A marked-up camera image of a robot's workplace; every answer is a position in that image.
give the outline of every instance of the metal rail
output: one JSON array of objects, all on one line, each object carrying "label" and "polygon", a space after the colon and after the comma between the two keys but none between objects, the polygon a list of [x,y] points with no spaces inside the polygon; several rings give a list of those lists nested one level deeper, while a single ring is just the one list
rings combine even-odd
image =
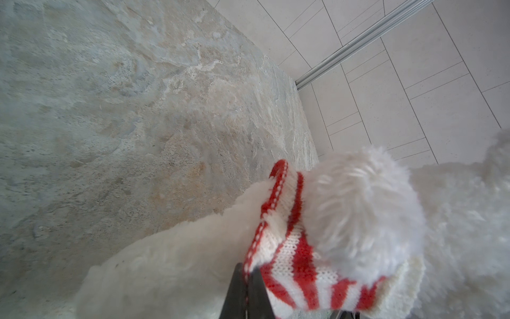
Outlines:
[{"label": "metal rail", "polygon": [[393,29],[413,14],[426,7],[433,0],[407,0],[365,32],[355,37],[348,44],[327,57],[304,76],[296,81],[297,90],[303,89],[326,72],[347,60],[353,54],[369,45],[372,41]]}]

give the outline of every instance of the knit sweater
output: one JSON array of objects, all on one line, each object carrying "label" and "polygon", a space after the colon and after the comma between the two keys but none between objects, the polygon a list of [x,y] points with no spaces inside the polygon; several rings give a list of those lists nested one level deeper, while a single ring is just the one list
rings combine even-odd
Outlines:
[{"label": "knit sweater", "polygon": [[274,187],[261,207],[244,274],[260,268],[275,316],[288,318],[294,309],[342,309],[372,318],[406,317],[423,277],[422,259],[411,258],[370,286],[343,277],[308,244],[301,221],[303,174],[280,160],[270,178]]}]

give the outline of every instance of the white tile wall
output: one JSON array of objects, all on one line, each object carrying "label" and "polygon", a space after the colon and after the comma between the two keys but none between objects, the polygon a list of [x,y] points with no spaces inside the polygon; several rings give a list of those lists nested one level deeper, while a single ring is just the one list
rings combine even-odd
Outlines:
[{"label": "white tile wall", "polygon": [[378,0],[324,0],[324,5],[333,20],[335,30],[338,32],[350,22],[359,18],[370,7],[379,2]]},{"label": "white tile wall", "polygon": [[407,93],[408,98],[414,99],[417,96],[432,91],[435,88],[465,76],[468,73],[468,68],[464,62],[459,62],[446,70],[434,74],[433,76],[408,87],[405,89],[405,92]]},{"label": "white tile wall", "polygon": [[382,37],[404,88],[408,88],[462,58],[432,4]]},{"label": "white tile wall", "polygon": [[315,0],[259,0],[280,29],[285,30]]},{"label": "white tile wall", "polygon": [[310,66],[296,50],[280,65],[280,68],[294,80],[299,79],[303,74],[310,71]]},{"label": "white tile wall", "polygon": [[510,81],[510,1],[437,0],[434,6],[482,92]]},{"label": "white tile wall", "polygon": [[425,137],[390,61],[349,86],[372,144],[391,149]]},{"label": "white tile wall", "polygon": [[308,126],[312,133],[317,155],[321,156],[333,152],[333,147],[331,146],[312,86],[309,85],[299,91],[299,97],[301,98],[304,114],[307,117]]},{"label": "white tile wall", "polygon": [[424,165],[436,165],[436,159],[432,151],[425,151],[408,157],[401,158],[397,161],[401,165],[409,168],[420,168]]},{"label": "white tile wall", "polygon": [[220,0],[216,10],[276,64],[296,50],[258,1]]},{"label": "white tile wall", "polygon": [[393,10],[397,9],[398,6],[403,4],[405,0],[384,0],[384,10],[388,14]]},{"label": "white tile wall", "polygon": [[329,137],[335,152],[352,152],[370,145],[363,123],[350,126]]},{"label": "white tile wall", "polygon": [[392,148],[388,150],[388,153],[390,153],[393,159],[399,160],[425,151],[430,151],[430,146],[428,145],[427,139],[423,137],[419,140]]},{"label": "white tile wall", "polygon": [[342,62],[345,73],[351,72],[356,67],[375,57],[384,50],[383,42],[380,38],[377,38],[377,40],[373,41],[371,44],[359,50],[355,55]]},{"label": "white tile wall", "polygon": [[358,111],[341,67],[321,76],[312,86],[326,126]]},{"label": "white tile wall", "polygon": [[503,129],[510,129],[510,82],[483,93],[494,116]]},{"label": "white tile wall", "polygon": [[345,130],[346,128],[353,126],[354,124],[358,124],[361,122],[362,122],[362,120],[361,120],[360,113],[356,112],[354,114],[351,114],[351,115],[327,126],[326,127],[327,133],[329,135],[333,135],[335,133]]},{"label": "white tile wall", "polygon": [[380,66],[381,64],[389,61],[390,57],[386,51],[382,51],[381,53],[375,55],[374,57],[368,59],[367,61],[360,64],[358,67],[354,68],[352,71],[347,72],[345,76],[347,77],[347,81],[350,83],[360,76],[366,74],[368,71]]},{"label": "white tile wall", "polygon": [[384,17],[383,0],[379,0],[338,31],[342,44],[349,43],[364,30]]},{"label": "white tile wall", "polygon": [[315,0],[303,13],[301,13],[286,29],[284,33],[289,38],[296,34],[303,25],[313,18],[319,11],[324,8],[322,0]]},{"label": "white tile wall", "polygon": [[207,1],[295,80],[384,16],[383,0]]},{"label": "white tile wall", "polygon": [[[297,79],[403,2],[220,0],[216,9]],[[481,160],[510,128],[508,16],[508,0],[436,0],[300,91],[319,159],[374,144],[409,167]]]},{"label": "white tile wall", "polygon": [[325,8],[314,15],[290,40],[311,66],[342,47]]},{"label": "white tile wall", "polygon": [[411,100],[438,162],[482,161],[500,131],[471,75]]}]

